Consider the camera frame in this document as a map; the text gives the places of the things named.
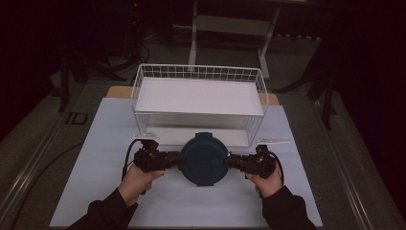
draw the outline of dark teal round object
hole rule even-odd
[[[179,170],[197,186],[213,186],[227,174],[228,168],[224,166],[227,153],[226,146],[210,132],[196,133],[181,150],[186,165]]]

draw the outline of white table surface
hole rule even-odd
[[[56,207],[52,227],[67,227],[82,217],[88,204],[104,199],[120,184],[126,150],[138,132],[130,99],[103,99],[89,130],[77,163]],[[285,185],[302,196],[307,214],[316,226],[322,221],[310,190],[301,157],[281,105],[268,107],[255,140],[289,139],[269,145],[282,161]],[[251,148],[229,149],[253,154]],[[181,150],[159,146],[158,150]],[[177,169],[167,170],[154,181],[152,190],[139,199],[129,227],[133,228],[256,228],[267,226],[261,215],[261,200],[254,184],[238,170],[229,170],[213,187],[196,187]]]

